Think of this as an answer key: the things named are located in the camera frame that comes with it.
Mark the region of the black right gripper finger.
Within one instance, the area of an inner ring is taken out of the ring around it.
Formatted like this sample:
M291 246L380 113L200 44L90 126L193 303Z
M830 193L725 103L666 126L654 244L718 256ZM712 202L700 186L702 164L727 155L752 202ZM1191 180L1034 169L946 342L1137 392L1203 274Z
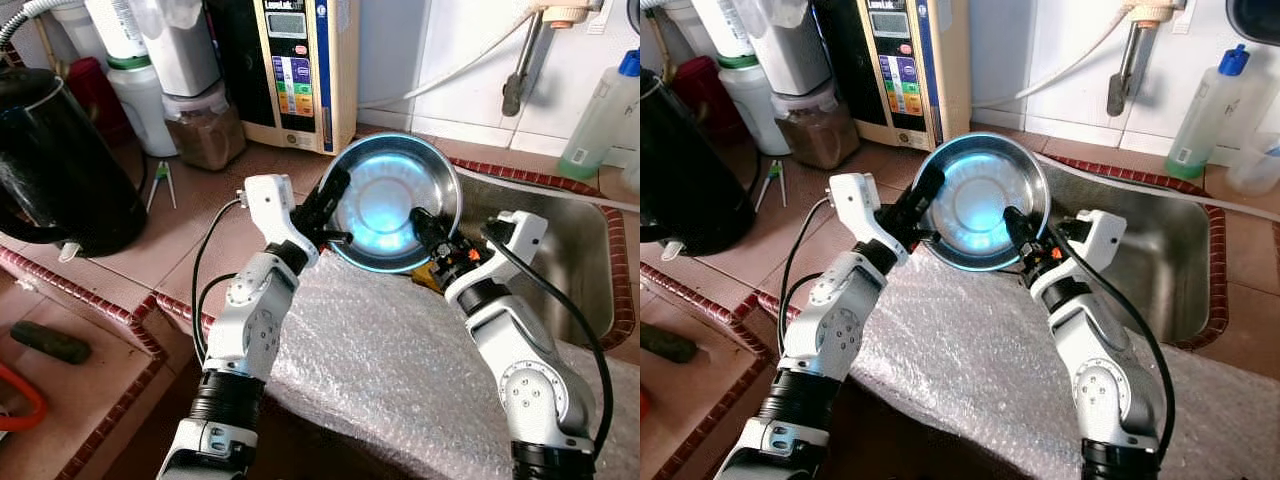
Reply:
M1018 207L1007 206L1004 210L1004 223L1014 252L1019 257L1039 255L1043 251L1038 230Z
M445 224L433 216L424 207L410 210L410 224L415 238L425 248L429 256L438 257L453 251L452 234L445 229Z

